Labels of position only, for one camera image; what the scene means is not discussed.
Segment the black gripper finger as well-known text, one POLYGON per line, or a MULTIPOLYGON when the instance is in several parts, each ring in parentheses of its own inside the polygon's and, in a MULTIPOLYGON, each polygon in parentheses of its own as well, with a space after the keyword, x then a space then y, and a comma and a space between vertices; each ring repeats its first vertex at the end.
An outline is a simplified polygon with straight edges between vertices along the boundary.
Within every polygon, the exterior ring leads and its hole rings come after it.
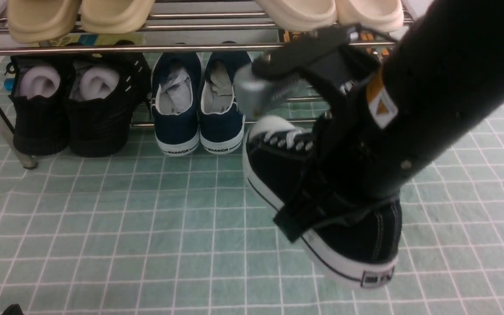
POLYGON ((24 315, 24 313, 19 304, 12 304, 6 307, 1 315, 24 315))

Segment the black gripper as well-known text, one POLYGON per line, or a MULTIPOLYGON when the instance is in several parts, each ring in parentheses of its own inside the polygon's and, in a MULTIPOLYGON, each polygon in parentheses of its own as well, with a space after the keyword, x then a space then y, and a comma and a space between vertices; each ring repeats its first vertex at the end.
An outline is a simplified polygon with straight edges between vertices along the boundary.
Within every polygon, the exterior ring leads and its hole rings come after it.
POLYGON ((375 231, 378 239, 400 233, 401 181, 393 174, 397 158, 373 117, 382 107, 382 68, 371 56, 346 65, 350 80, 356 81, 346 94, 322 83, 314 66, 307 71, 328 98, 330 111, 314 124, 313 147, 300 168, 298 187, 274 218, 291 242, 308 231, 338 226, 375 231))

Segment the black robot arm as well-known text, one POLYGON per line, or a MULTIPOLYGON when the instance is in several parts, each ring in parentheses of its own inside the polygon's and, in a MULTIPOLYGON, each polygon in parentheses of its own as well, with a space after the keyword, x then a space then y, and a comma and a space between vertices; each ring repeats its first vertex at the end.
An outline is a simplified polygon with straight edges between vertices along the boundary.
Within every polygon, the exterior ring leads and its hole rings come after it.
POLYGON ((204 84, 282 23, 160 8, 0 49, 0 315, 504 315, 504 0, 298 34, 269 132, 204 84))

